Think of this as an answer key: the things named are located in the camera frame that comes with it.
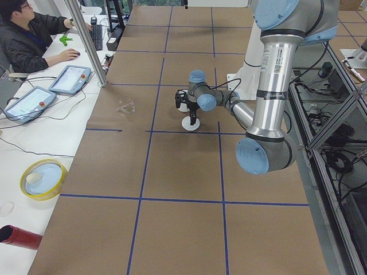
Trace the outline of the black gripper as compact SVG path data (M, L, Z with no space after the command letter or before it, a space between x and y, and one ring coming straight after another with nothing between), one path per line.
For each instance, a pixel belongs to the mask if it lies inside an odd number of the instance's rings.
M198 106L196 103L192 102L188 98L188 90L187 89L179 89L175 93L175 106L176 102L185 102L189 108L190 112L190 125L195 125L197 122L197 112Z

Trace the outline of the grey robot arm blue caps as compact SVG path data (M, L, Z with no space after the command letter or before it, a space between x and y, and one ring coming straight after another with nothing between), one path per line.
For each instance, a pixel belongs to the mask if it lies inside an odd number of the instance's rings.
M236 146L241 168L250 174L266 174L292 165L295 142L282 128L296 49L330 41L337 32L338 1L249 1L253 11L249 45L256 56L235 76L230 91L211 88L201 70L189 75L187 90L175 94L176 107L188 111L182 121L188 131L199 127L197 110L226 108L245 129Z

